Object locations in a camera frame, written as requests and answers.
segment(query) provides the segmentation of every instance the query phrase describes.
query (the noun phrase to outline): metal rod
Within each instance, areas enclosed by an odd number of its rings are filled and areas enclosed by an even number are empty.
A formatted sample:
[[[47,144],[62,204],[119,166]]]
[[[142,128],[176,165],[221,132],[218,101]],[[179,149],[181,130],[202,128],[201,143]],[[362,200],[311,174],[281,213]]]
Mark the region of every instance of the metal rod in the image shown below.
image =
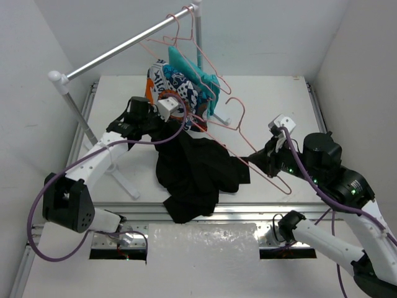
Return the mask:
[[[203,40],[201,36],[201,17],[195,18],[195,27],[196,27],[196,42],[198,47],[203,50]],[[203,70],[203,55],[197,49],[197,66],[201,70]]]
[[[98,142],[98,139],[95,137],[95,135],[92,132],[91,128],[89,127],[87,121],[84,119],[83,115],[80,113],[80,110],[77,107],[76,103],[74,102],[70,93],[66,93],[66,94],[62,95],[62,97],[68,104],[69,108],[72,110],[74,116],[76,117],[77,121],[79,122],[84,133],[87,135],[87,138],[89,139],[91,144],[95,145]]]
[[[194,6],[189,5],[188,6],[192,11],[194,11]],[[190,14],[188,9],[183,9],[175,16],[180,19],[181,17],[187,16]],[[117,55],[118,53],[121,53],[122,51],[128,49],[130,46],[144,40],[146,37],[149,37],[150,35],[156,33],[157,31],[167,27],[168,25],[171,25],[172,23],[175,22],[175,18],[173,17],[168,17],[164,21],[158,23],[157,25],[154,25],[152,28],[149,28],[142,33],[138,34],[137,36],[127,40],[126,42],[121,43],[117,47],[107,51],[106,53],[102,54],[101,56],[93,59],[91,62],[83,65],[82,67],[68,73],[66,77],[71,81],[74,78],[77,78],[79,75],[85,73],[86,71],[90,70],[91,68],[101,64],[102,62],[108,60],[109,58],[112,58],[113,56]]]

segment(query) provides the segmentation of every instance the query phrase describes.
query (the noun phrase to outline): teal garment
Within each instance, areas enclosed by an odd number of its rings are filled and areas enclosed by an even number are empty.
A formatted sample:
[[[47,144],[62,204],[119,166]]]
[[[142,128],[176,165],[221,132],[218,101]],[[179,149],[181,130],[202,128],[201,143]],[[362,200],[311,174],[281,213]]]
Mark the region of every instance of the teal garment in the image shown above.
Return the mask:
[[[209,91],[209,89],[200,82],[200,79],[194,73],[194,71],[190,68],[189,64],[186,60],[183,59],[182,55],[178,52],[175,47],[168,47],[168,56],[169,56],[169,64],[177,69],[179,72],[183,73],[186,78],[188,78],[192,83],[198,86],[207,97],[213,97],[213,94]],[[216,104],[219,100],[219,81],[218,78],[214,74],[206,74],[203,72],[198,66],[193,63],[190,59],[188,59],[190,65],[194,70],[200,75],[201,80],[204,84],[207,84],[211,90],[215,93],[216,98],[209,102],[208,105],[208,116],[212,116]]]

